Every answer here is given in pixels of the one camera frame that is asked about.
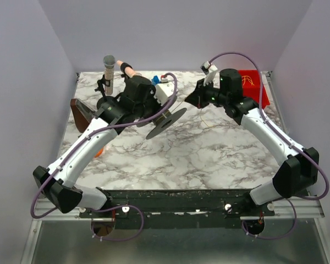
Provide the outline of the black cable spool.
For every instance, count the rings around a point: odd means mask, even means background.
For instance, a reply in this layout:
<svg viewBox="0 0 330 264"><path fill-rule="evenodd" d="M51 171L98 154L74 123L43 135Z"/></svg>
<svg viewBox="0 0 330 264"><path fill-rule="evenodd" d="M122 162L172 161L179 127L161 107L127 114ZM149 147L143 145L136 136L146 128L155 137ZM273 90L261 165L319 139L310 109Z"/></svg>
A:
<svg viewBox="0 0 330 264"><path fill-rule="evenodd" d="M160 133L164 132L168 129L171 125L173 125L179 118L181 118L184 113L186 112L187 108L182 108L176 112L171 112L170 110L164 111L161 115L157 118L153 118L152 120L137 124L137 128L144 127L149 124L153 124L154 128L147 134L146 140L154 138L155 136L159 135Z"/></svg>

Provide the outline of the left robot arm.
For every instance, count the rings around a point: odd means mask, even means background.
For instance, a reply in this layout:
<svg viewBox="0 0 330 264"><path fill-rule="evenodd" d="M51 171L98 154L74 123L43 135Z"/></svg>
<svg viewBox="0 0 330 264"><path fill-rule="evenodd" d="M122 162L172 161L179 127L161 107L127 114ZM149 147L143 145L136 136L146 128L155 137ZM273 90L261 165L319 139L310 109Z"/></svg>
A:
<svg viewBox="0 0 330 264"><path fill-rule="evenodd" d="M154 84L148 78L123 74L125 88L116 96L103 94L90 124L72 146L48 167L37 166L33 178L38 191L68 213L77 207L100 210L109 197L97 187L78 187L76 181L99 150L114 140L126 127L150 123L166 112L175 101L176 80L167 73Z"/></svg>

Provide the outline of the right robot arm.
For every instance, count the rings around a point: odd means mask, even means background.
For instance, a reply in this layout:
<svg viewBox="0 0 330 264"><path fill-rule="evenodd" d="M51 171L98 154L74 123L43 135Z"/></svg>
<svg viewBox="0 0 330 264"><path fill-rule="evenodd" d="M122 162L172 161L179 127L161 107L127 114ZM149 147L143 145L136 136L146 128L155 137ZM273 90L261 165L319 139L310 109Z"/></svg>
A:
<svg viewBox="0 0 330 264"><path fill-rule="evenodd" d="M221 70L218 88L205 79L199 80L185 102L198 109L210 104L223 107L226 115L252 133L277 161L279 170L275 176L248 193L241 203L244 209L275 199L288 199L317 181L318 152L313 147L304 148L268 122L258 103L244 96L241 75L237 70Z"/></svg>

